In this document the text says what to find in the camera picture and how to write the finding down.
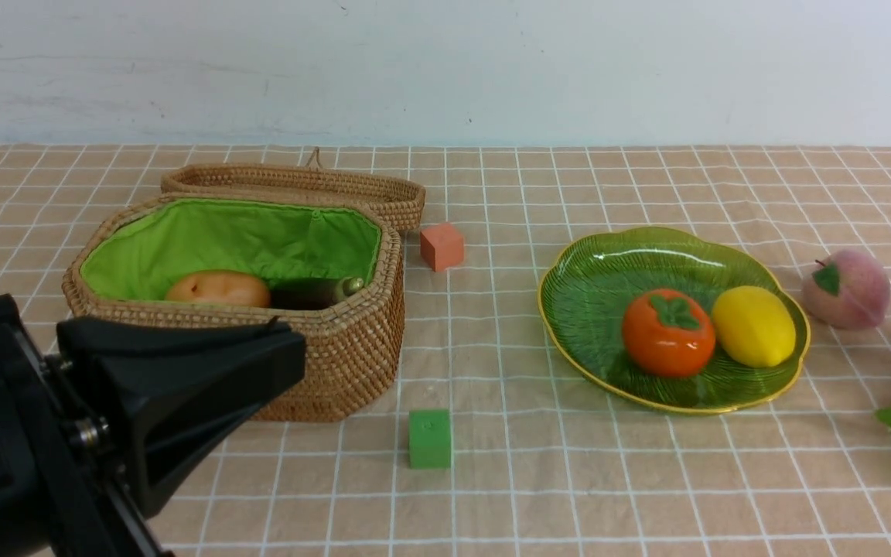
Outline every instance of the wicker basket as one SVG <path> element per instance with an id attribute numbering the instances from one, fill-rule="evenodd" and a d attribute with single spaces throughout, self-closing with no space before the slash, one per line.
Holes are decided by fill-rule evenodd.
<path id="1" fill-rule="evenodd" d="M 368 205 L 399 232 L 417 229 L 425 209 L 425 188 L 420 184 L 379 174 L 323 169 L 318 148 L 304 166 L 254 163 L 184 166 L 164 174 L 160 190 L 163 193 L 254 191 L 262 195 L 281 191 L 304 200 L 353 200 Z"/>
<path id="2" fill-rule="evenodd" d="M 329 177 L 335 183 L 335 176 Z M 107 237 L 167 203 L 187 197 L 266 201 L 308 207 L 350 208 L 381 229 L 374 277 L 365 289 L 321 311 L 208 306 L 102 299 L 81 275 L 82 265 Z M 63 278 L 74 315 L 159 327 L 215 327 L 263 323 L 278 316 L 307 339 L 305 378 L 254 417 L 260 420 L 339 421 L 375 401 L 396 380 L 404 332 L 404 259 L 400 234 L 360 200 L 333 195 L 312 198 L 305 191 L 245 190 L 225 193 L 164 193 L 113 215 L 99 227 Z"/>

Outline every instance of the orange cube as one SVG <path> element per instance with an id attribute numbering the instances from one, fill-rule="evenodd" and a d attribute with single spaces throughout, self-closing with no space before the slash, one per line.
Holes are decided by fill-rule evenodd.
<path id="1" fill-rule="evenodd" d="M 435 272 L 455 267 L 466 257 L 463 234 L 448 222 L 430 226 L 422 231 L 421 252 L 425 263 Z"/>

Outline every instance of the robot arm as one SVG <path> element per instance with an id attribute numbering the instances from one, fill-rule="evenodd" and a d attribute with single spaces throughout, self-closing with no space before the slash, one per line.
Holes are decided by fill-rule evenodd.
<path id="1" fill-rule="evenodd" d="M 0 296 L 0 557 L 170 557 L 146 526 L 227 435 L 304 377 L 276 320 L 57 324 L 43 356 Z"/>

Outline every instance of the toy fruit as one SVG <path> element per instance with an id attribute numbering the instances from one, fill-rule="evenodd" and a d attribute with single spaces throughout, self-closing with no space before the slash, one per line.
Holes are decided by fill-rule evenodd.
<path id="1" fill-rule="evenodd" d="M 689 296 L 655 289 L 625 310 L 622 340 L 630 359 L 650 374 L 688 378 L 700 373 L 714 354 L 714 325 Z"/>
<path id="2" fill-rule="evenodd" d="M 782 300 L 758 286 L 736 286 L 717 297 L 710 313 L 717 342 L 747 367 L 773 367 L 796 349 L 796 325 Z"/>
<path id="3" fill-rule="evenodd" d="M 215 306 L 269 307 L 270 290 L 257 276 L 244 272 L 200 271 L 174 283 L 164 299 Z"/>
<path id="4" fill-rule="evenodd" d="M 891 283 L 882 264 L 864 251 L 841 250 L 817 261 L 803 279 L 803 307 L 839 329 L 869 329 L 885 320 Z"/>

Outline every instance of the basket lid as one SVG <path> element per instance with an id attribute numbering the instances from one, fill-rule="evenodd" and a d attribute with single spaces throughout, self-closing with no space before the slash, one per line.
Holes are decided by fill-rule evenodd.
<path id="1" fill-rule="evenodd" d="M 315 147 L 304 166 L 265 163 L 188 165 L 160 177 L 163 193 L 296 193 L 316 200 L 347 200 L 367 205 L 399 232 L 421 226 L 425 187 L 414 181 L 373 173 L 325 169 Z"/>

